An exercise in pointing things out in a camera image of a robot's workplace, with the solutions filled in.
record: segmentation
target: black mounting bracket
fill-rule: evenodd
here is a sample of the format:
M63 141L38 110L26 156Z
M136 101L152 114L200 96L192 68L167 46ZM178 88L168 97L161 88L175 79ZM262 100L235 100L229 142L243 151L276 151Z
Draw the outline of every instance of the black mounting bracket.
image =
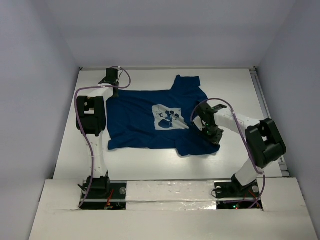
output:
M118 81L118 69L117 68L107 68L105 70L105 77L99 82L99 84L110 84L112 86L119 87ZM113 98L119 97L119 89L113 88Z
M251 193L254 193L256 197L259 196L259 187L257 181L252 182L251 184L247 185L245 188L239 188L236 184L232 181L226 182L214 182L214 190L212 193L215 192L215 197L217 199L224 199L224 198L248 198L252 197Z
M83 186L81 199L85 197L90 183L89 176ZM92 185L85 202L82 204L83 210L123 210L126 208L126 181L110 181L108 174L105 177L93 178Z
M270 118L255 126L249 126L245 130L245 138L255 165L261 169L287 152L276 123Z
M103 96L78 96L76 108L85 134L94 134L98 137L101 131L106 129L107 120ZM76 128L80 130L77 119L75 124Z

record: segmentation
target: screw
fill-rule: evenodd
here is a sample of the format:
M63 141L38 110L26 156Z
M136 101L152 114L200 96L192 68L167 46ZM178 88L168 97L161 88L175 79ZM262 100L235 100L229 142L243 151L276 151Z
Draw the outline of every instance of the screw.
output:
M125 187L120 188L120 194L126 194L127 189Z
M257 194L259 192L259 188L257 186L253 186L252 191Z
M216 186L216 187L215 187L215 192L216 192L217 194L222 193L222 188L221 188L221 186Z

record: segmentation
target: white panel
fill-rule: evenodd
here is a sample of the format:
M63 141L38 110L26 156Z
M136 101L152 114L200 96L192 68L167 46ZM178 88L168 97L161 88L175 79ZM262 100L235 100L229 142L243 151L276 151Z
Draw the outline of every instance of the white panel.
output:
M259 64L295 0L46 0L82 67Z
M174 69L129 70L132 84L128 90L170 89L176 75L199 76L201 89L210 97L229 101L237 113L263 119L263 113L247 69ZM96 85L105 71L81 71L76 88ZM128 78L122 75L121 86ZM90 90L82 91L86 95ZM220 102L210 102L212 106ZM66 124L54 179L86 179L90 174L88 154L81 133L76 128L72 103ZM105 131L103 145L107 148L110 136ZM225 130L220 150L213 155L180 157L175 149L121 148L106 150L104 157L112 181L123 180L184 180L230 178L248 159L240 136ZM265 169L267 177L281 177L277 162Z
M261 190L262 179L258 179L258 186ZM307 209L296 178L266 178L261 199L266 212Z
M287 195L292 201L280 201L279 205L294 206L296 192L300 192L299 186L295 179L283 184L284 181L284 178L270 181L267 184L270 191L266 191L264 197L268 198L267 201L272 201L272 196L276 194ZM306 208L284 208L275 211L66 210L66 204L79 203L78 192L71 190L78 189L76 182L47 182L52 184L45 185L40 201L40 205L46 208L39 208L37 212L31 240L104 239L106 236L121 240L317 240ZM288 190L278 192L275 186ZM64 190L61 191L60 188L69 189L72 194L64 198ZM61 209L58 205L46 204L47 201L52 202L49 193L66 201L60 201Z
M133 202L209 202L213 181L128 181L126 201Z
M196 211L216 210L215 201L149 201L127 202L127 211Z

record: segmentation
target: printed logo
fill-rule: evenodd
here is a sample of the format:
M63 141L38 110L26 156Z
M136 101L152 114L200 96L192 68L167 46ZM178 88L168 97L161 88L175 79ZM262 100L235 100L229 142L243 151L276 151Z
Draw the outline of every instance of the printed logo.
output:
M152 106L154 127L156 130L188 129L181 115L181 108L169 108L158 104Z

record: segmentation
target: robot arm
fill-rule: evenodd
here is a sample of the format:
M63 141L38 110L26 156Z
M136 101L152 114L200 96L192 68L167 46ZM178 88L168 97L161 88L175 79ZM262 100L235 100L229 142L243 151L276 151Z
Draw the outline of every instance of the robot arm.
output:
M99 84L102 88L92 91L88 96L78 96L76 100L79 117L82 127L89 139L94 155L94 178L105 177L108 172L103 155L103 134L107 125L107 104L108 98L114 95L113 89L108 86L110 84ZM88 154L91 159L91 152L88 149Z
M219 127L225 127L239 134L233 113L225 105L219 104L211 107L204 102L197 107L196 113L203 124L201 135L215 145L219 144L224 132ZM272 119L258 120L240 114L237 114L236 118L242 135L246 138L254 165L248 159L243 167L232 176L232 189L229 189L229 192L241 192L250 187L259 176L258 172L262 173L267 165L279 159L287 151Z

